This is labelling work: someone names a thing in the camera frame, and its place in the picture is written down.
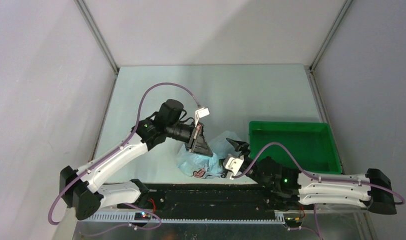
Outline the light blue plastic bag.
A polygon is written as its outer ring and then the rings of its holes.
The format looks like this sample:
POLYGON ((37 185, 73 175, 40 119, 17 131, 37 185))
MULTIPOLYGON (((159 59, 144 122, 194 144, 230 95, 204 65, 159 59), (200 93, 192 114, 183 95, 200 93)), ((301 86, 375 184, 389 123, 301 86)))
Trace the light blue plastic bag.
POLYGON ((238 135, 232 131, 224 131, 208 142, 213 155, 205 156, 188 152, 185 147, 179 150, 176 161, 179 170, 189 177, 200 179, 223 178, 223 160, 229 155, 236 156, 234 147, 227 141, 227 138, 241 141, 238 135))

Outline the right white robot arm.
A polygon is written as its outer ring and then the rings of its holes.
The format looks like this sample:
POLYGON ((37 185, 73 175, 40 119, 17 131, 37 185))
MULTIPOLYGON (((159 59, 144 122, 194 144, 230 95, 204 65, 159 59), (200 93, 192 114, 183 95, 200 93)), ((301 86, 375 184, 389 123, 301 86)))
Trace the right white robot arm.
POLYGON ((276 207, 294 209, 298 205, 352 205, 380 215, 397 213, 391 180, 379 169, 366 173, 343 175, 307 171, 297 165, 290 168, 270 156, 261 160, 250 158, 249 144, 227 139, 238 156, 227 155, 223 161, 226 176, 231 179, 248 177, 265 188, 274 198, 276 207))

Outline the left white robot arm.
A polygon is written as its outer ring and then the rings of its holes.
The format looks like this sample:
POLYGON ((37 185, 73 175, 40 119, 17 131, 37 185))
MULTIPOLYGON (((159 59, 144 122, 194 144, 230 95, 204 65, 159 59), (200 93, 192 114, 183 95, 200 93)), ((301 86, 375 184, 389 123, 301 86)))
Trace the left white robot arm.
POLYGON ((131 134, 107 155, 77 169, 66 166, 60 171, 59 193, 66 205, 75 210, 77 220, 85 220, 107 206, 147 206, 148 188, 140 180, 114 184, 106 181, 127 163, 164 143, 167 138, 182 142, 190 153, 213 156, 204 137, 204 125, 200 122, 201 118, 209 115, 209 109, 199 107, 190 124, 182 120, 182 113, 186 113, 183 104, 168 99, 158 111, 140 120, 131 134))

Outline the green plastic tray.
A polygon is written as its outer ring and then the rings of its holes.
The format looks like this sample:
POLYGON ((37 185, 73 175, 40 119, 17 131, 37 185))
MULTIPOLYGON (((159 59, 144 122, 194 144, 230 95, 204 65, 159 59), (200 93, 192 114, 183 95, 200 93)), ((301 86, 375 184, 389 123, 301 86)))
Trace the green plastic tray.
POLYGON ((249 122, 251 158, 266 144, 284 145, 305 170, 342 174, 336 144, 330 126, 320 122, 249 122))

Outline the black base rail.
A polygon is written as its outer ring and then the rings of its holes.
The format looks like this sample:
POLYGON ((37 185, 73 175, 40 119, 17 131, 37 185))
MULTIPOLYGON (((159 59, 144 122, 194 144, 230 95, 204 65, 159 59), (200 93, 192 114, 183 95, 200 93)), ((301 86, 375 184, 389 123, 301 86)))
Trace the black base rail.
POLYGON ((135 206, 172 220, 272 220, 278 212, 313 210, 258 184, 147 183, 135 206))

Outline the right aluminium frame post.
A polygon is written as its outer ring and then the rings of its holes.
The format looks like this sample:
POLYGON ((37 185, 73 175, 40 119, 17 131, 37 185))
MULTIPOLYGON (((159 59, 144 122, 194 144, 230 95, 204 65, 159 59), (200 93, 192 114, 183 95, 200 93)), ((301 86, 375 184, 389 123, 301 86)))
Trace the right aluminium frame post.
POLYGON ((321 46, 319 47, 318 51, 315 54, 315 57, 314 57, 312 63, 310 64, 309 70, 311 71, 311 73, 313 73, 315 71, 316 67, 319 65, 323 55, 325 54, 325 52, 328 49, 330 43, 332 42, 333 37, 337 33, 338 28, 340 27, 342 21, 346 17, 346 15, 347 15, 348 11, 350 10, 350 7, 352 6, 353 2, 354 2, 353 0, 345 0, 343 5, 341 6, 340 10, 338 11, 338 14, 334 18, 331 27, 327 31, 327 34, 326 34, 324 40, 322 41, 321 46))

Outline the aluminium frame post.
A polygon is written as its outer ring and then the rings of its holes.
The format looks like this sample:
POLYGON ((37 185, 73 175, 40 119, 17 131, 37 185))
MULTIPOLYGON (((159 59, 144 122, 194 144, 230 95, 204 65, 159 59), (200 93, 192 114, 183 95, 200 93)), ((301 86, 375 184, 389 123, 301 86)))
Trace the aluminium frame post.
POLYGON ((105 59, 109 63, 110 68, 115 75, 118 75, 120 67, 116 63, 112 52, 109 49, 107 42, 101 33, 98 24, 96 23, 91 10, 85 0, 74 0, 79 12, 81 13, 85 23, 87 24, 91 34, 93 35, 97 45, 103 53, 105 59))
POLYGON ((328 49, 330 43, 332 42, 333 37, 337 33, 338 28, 340 27, 342 21, 346 17, 346 15, 347 15, 348 11, 350 10, 350 7, 352 6, 353 2, 354 2, 353 0, 345 0, 343 5, 341 6, 340 10, 338 11, 338 14, 334 18, 331 27, 327 31, 327 34, 326 34, 324 40, 322 41, 321 46, 319 47, 318 51, 315 54, 315 57, 314 57, 312 63, 310 64, 309 70, 311 71, 311 73, 313 73, 315 71, 316 67, 319 65, 323 55, 325 54, 325 52, 328 49))

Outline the left aluminium frame post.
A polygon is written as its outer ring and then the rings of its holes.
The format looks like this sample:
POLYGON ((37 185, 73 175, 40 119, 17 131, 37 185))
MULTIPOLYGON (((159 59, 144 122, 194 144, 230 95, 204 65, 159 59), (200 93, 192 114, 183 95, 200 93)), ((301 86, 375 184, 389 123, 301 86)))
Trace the left aluminium frame post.
POLYGON ((79 12, 81 13, 85 23, 87 24, 91 34, 93 35, 97 45, 103 53, 105 59, 109 63, 110 68, 115 75, 118 75, 120 67, 116 63, 112 52, 109 49, 107 42, 101 33, 98 24, 96 23, 91 10, 85 0, 74 0, 79 12))

